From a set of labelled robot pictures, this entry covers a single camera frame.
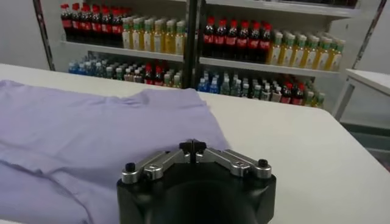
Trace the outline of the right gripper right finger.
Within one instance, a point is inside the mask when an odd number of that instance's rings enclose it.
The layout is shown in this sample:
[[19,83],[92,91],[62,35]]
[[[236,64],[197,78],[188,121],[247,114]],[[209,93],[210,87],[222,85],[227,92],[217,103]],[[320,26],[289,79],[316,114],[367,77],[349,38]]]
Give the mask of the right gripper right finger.
[[196,161],[198,163],[217,163],[236,177],[244,178],[249,174],[255,178],[270,178],[272,167],[266,159],[254,160],[236,151],[216,150],[207,147],[205,142],[193,140]]

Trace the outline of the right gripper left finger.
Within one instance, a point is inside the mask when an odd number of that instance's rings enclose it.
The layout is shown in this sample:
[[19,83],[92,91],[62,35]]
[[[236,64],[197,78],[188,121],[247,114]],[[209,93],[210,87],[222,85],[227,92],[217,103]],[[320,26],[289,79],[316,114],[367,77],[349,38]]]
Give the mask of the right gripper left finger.
[[122,184],[162,179],[169,170],[189,166],[193,160],[193,140],[181,142],[177,149],[151,153],[141,161],[127,163],[121,172]]

